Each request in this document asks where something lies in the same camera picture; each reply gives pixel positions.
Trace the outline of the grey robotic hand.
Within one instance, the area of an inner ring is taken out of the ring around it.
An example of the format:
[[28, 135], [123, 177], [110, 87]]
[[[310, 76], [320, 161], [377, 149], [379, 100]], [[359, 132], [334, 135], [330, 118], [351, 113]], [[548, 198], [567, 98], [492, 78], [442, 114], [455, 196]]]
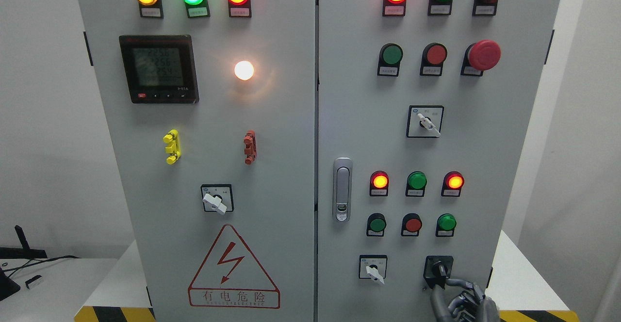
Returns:
[[495, 301], [487, 297], [478, 284], [461, 278], [449, 278], [446, 286], [464, 290], [451, 302], [444, 299], [444, 291], [438, 285], [431, 289], [431, 306], [438, 322], [500, 322]]

